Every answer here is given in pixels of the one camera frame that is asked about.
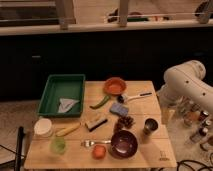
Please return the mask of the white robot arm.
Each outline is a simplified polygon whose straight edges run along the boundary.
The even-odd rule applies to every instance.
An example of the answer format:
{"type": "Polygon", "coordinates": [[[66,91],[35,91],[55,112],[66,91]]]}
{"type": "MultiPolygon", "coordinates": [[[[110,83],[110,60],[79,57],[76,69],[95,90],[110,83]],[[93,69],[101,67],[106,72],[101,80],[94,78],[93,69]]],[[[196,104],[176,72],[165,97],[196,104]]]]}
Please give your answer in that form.
{"type": "Polygon", "coordinates": [[[205,75],[205,66],[197,60],[168,68],[164,72],[164,84],[157,92],[160,106],[177,105],[186,97],[213,114],[213,86],[202,81],[205,75]]]}

